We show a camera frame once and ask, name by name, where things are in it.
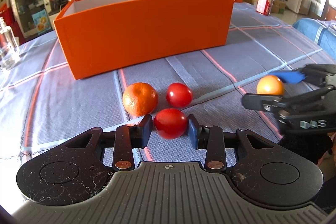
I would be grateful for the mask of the dark orange mandarin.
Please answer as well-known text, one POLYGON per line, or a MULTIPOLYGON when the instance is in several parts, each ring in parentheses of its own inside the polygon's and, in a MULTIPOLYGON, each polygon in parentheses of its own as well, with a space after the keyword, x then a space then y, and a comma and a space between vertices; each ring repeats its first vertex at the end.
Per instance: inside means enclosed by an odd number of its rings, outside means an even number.
POLYGON ((135 83, 125 89, 122 102, 129 114, 140 117, 155 110, 158 104, 158 93, 150 84, 135 83))

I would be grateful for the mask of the red snack canister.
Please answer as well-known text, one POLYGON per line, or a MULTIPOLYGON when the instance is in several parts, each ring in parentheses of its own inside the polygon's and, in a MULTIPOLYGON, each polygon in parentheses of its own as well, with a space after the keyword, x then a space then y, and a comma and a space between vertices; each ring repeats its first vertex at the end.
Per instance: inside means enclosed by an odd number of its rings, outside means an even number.
POLYGON ((258 0, 256 5, 256 11, 263 15, 270 15, 272 10, 273 0, 258 0))

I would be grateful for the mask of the white glass door cabinet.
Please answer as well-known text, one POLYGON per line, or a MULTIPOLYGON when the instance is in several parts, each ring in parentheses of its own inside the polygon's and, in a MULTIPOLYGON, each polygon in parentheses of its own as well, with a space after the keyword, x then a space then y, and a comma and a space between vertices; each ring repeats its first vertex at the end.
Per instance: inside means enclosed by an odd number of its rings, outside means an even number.
POLYGON ((10 3, 24 38, 52 30, 50 0, 10 0, 10 3))

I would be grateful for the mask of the red tomato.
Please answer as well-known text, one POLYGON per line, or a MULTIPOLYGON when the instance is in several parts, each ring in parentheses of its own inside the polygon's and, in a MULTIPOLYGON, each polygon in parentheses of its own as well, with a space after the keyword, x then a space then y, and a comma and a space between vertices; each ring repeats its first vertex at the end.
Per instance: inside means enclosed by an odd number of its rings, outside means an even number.
POLYGON ((167 88, 167 102, 170 106, 183 108, 193 100, 193 93, 189 87, 181 83, 172 83, 167 88))
POLYGON ((154 125, 163 139, 176 139, 186 132, 188 121, 183 112, 170 108, 157 113, 154 125))

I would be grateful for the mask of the orange cardboard box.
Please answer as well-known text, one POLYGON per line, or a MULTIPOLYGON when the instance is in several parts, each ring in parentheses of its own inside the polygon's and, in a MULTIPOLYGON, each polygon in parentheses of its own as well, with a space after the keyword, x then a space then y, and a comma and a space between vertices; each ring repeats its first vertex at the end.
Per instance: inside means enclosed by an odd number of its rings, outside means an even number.
POLYGON ((235 0, 72 0, 54 20, 75 79, 223 46, 235 0))

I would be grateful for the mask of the red tomato back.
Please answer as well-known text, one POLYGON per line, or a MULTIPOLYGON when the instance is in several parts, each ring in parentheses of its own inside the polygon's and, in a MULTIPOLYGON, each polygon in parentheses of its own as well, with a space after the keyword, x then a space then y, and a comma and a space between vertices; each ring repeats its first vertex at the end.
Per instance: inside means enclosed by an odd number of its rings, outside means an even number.
POLYGON ((176 139, 186 132, 188 121, 183 112, 170 108, 157 113, 154 125, 163 139, 176 139))

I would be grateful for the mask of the orange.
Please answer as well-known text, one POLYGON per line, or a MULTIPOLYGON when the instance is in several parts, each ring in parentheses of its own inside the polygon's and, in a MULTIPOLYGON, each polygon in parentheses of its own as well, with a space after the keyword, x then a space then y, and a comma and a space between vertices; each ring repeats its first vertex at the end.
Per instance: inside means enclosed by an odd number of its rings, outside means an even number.
POLYGON ((267 75, 260 79, 256 88, 257 94, 282 96, 285 92, 284 83, 273 75, 267 75))

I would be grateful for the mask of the clear glass jar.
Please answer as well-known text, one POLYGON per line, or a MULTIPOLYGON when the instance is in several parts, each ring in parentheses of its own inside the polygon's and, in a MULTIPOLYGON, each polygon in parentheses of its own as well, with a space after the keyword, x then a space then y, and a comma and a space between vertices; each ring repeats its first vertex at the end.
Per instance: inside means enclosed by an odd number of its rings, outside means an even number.
POLYGON ((19 44, 15 39, 13 30, 1 17, 1 51, 0 67, 1 71, 13 68, 20 60, 19 44))

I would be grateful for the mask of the blue plaid bedsheet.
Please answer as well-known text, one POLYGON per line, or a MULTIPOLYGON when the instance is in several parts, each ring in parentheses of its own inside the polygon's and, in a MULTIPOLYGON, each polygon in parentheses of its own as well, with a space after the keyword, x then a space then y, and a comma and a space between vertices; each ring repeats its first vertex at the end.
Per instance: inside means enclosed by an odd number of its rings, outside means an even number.
POLYGON ((136 122, 122 104, 133 83, 151 84, 157 110, 168 107, 169 84, 183 83, 194 94, 184 109, 202 124, 226 131, 246 127, 277 141, 280 132, 271 114, 246 110, 244 93, 254 92, 259 78, 278 69, 312 63, 334 64, 318 44, 273 16, 237 3, 227 42, 222 47, 165 57, 83 80, 72 77, 55 32, 21 46, 20 62, 1 73, 1 159, 35 156, 95 126, 106 130, 136 122))

